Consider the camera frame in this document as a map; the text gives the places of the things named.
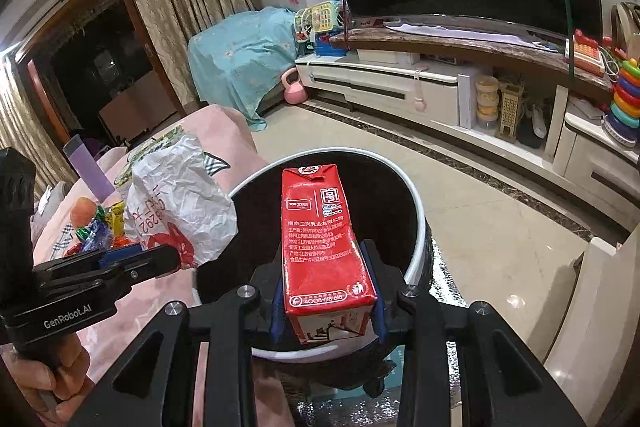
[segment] wooden door frame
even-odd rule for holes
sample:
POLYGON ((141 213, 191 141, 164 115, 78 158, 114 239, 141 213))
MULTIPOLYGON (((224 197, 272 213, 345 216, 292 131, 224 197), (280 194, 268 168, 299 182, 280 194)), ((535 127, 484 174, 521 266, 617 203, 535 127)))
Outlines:
POLYGON ((56 108, 53 106, 51 101, 49 100, 49 95, 47 95, 47 91, 42 85, 42 81, 40 80, 40 75, 38 74, 38 69, 36 68, 35 62, 33 59, 30 59, 27 63, 27 71, 29 71, 29 76, 31 77, 31 82, 33 83, 33 89, 35 89, 36 94, 38 95, 38 99, 44 108, 44 112, 49 118, 54 131, 56 132, 56 136, 60 138, 60 141, 65 144, 69 140, 71 140, 68 130, 66 129, 65 123, 60 118, 60 115, 56 111, 56 108))
MULTIPOLYGON (((169 99, 171 99, 176 112, 180 115, 181 118, 187 116, 186 111, 182 107, 180 103, 180 99, 178 95, 175 93, 174 86, 172 86, 169 77, 164 70, 164 66, 156 53, 156 49, 153 46, 153 42, 151 41, 151 37, 146 31, 146 26, 140 17, 140 13, 138 12, 138 8, 136 7, 134 0, 123 0, 124 4, 127 8, 127 13, 129 15, 129 19, 133 24, 134 31, 136 36, 142 42, 142 45, 145 49, 145 54, 151 63, 151 67, 158 75, 158 79, 162 84, 162 88, 165 90, 169 99)), ((58 112, 55 110, 54 105, 51 103, 50 97, 47 94, 46 87, 42 85, 40 81, 40 75, 38 74, 35 63, 33 62, 33 56, 37 53, 39 46, 49 37, 50 33, 60 24, 64 23, 65 20, 75 16, 77 13, 90 8, 95 3, 95 0, 68 0, 64 5, 60 7, 49 19, 47 19, 44 24, 38 28, 38 30, 27 40, 21 47, 18 49, 17 56, 20 57, 18 63, 21 64, 24 61, 27 62, 27 69, 30 74, 31 83, 33 84, 33 88, 38 95, 38 99, 42 104, 45 114, 47 118, 55 130, 56 135, 61 139, 63 143, 69 141, 68 130, 66 129, 65 123, 58 115, 58 112)))

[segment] stacking ring toy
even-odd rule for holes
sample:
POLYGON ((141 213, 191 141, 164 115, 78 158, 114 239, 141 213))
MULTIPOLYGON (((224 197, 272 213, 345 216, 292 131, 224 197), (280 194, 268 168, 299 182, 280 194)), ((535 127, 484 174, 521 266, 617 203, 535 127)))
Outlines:
POLYGON ((633 84, 636 87, 640 87, 640 78, 634 77, 627 70, 620 68, 620 75, 630 84, 633 84))
POLYGON ((620 87, 617 84, 613 85, 613 91, 614 93, 617 93, 618 96, 622 98, 622 100, 624 100, 626 103, 628 103, 631 107, 635 109, 640 109, 640 98, 636 98, 635 96, 630 95, 628 92, 626 92, 624 89, 622 89, 622 87, 620 87))
POLYGON ((628 60, 623 60, 622 61, 622 67, 625 71, 628 71, 629 73, 631 73, 634 77, 636 77, 638 80, 640 80, 640 68, 636 68, 635 66, 633 66, 631 64, 631 62, 629 62, 628 60))
POLYGON ((604 130, 609 134, 610 137, 612 137, 618 143, 622 144, 624 147, 634 147, 636 145, 637 139, 635 137, 632 139, 628 139, 618 131, 616 131, 615 128, 611 125, 610 117, 612 117, 611 113, 606 114, 602 119, 602 126, 604 127, 604 130))
POLYGON ((616 102, 616 105, 622 109, 625 114, 628 114, 631 118, 639 118, 640 117, 640 109, 635 108, 630 103, 622 100, 622 97, 618 93, 613 94, 613 101, 616 102))
POLYGON ((631 96, 640 99, 640 87, 634 86, 631 82, 629 82, 624 76, 618 75, 618 83, 623 90, 628 92, 631 96))
POLYGON ((640 126, 640 120, 638 118, 633 118, 625 113, 622 109, 620 109, 616 103, 611 104, 611 112, 615 115, 618 120, 620 120, 627 127, 631 127, 631 129, 637 129, 640 126))
POLYGON ((609 111, 605 116, 607 123, 613 127, 616 133, 620 134, 620 136, 625 139, 631 141, 638 137, 638 132, 635 129, 630 129, 625 124, 623 124, 618 118, 616 118, 611 111, 609 111))

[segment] blue gripper pad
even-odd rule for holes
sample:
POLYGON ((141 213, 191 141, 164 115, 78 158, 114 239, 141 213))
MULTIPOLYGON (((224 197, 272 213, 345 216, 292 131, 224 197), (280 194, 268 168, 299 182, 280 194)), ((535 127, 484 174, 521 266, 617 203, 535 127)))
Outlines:
POLYGON ((134 243, 133 245, 127 245, 126 247, 116 248, 116 250, 109 250, 104 254, 102 259, 100 259, 98 265, 100 266, 100 268, 107 268, 117 263, 118 261, 133 257, 140 252, 142 252, 140 243, 134 243))
POLYGON ((376 279, 376 274, 373 271, 373 267, 371 266, 369 252, 367 251, 364 242, 360 243, 360 251, 362 252, 364 262, 367 265, 367 270, 369 270, 369 277, 371 277, 373 288, 376 290, 376 295, 378 296, 378 300, 373 305, 373 309, 371 310, 371 325, 373 326, 374 333, 380 339, 380 343, 383 344, 386 341, 386 335, 388 333, 385 324, 385 299, 380 293, 378 280, 376 279))
POLYGON ((284 333, 285 320, 287 316, 284 311, 284 282, 282 275, 280 281, 276 285, 276 293, 273 296, 273 304, 271 305, 271 328, 269 333, 271 335, 271 342, 277 344, 282 334, 284 333))

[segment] yellow package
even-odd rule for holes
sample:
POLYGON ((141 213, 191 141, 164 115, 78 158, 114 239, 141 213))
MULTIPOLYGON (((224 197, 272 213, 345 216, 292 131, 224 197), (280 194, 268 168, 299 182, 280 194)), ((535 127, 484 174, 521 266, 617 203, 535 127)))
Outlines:
POLYGON ((113 230, 113 237, 124 235, 124 206, 124 201, 112 204, 104 214, 105 222, 113 230))

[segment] trash can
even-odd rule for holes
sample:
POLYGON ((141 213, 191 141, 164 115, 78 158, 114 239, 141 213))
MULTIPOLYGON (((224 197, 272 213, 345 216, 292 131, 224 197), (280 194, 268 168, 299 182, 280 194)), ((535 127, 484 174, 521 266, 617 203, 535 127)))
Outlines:
MULTIPOLYGON (((431 287, 431 231, 412 181, 380 155, 333 147, 280 159, 231 191, 238 215, 238 234, 215 261, 196 270, 196 301, 217 300, 236 286, 248 283, 257 266, 273 260, 281 242, 282 170, 327 164, 337 165, 357 241, 372 239, 382 261, 399 267, 407 283, 427 290, 431 287)), ((321 346, 301 345, 294 351, 254 348, 252 354, 278 366, 283 364, 281 368, 290 374, 352 389, 376 378, 380 364, 394 347, 382 346, 369 325, 362 337, 321 346)))

